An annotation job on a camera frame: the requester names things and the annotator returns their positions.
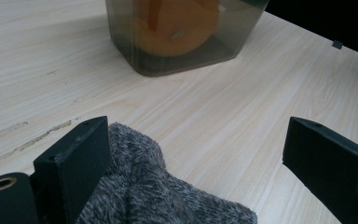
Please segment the light wood grain surface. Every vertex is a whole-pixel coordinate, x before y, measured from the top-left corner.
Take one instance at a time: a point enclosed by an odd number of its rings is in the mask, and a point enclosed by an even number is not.
[[[358,143],[358,52],[265,12],[233,60],[166,77],[133,71],[102,0],[0,0],[0,175],[106,115],[159,142],[169,172],[259,223],[338,223],[282,165],[291,116]]]

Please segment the screw hole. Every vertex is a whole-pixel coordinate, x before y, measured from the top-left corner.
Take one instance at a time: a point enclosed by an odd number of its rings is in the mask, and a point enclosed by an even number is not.
[[[17,178],[16,177],[5,177],[0,179],[0,190],[3,189],[8,189],[11,186],[13,186],[15,183],[17,182]]]

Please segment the translucent plastic box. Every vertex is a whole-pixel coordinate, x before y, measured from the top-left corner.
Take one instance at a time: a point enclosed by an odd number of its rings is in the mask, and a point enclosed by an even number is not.
[[[106,0],[112,39],[157,77],[235,58],[269,0]]]

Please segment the dark background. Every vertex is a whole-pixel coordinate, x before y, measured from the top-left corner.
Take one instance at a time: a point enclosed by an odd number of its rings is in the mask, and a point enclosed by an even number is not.
[[[266,11],[358,51],[358,0],[269,0]]]

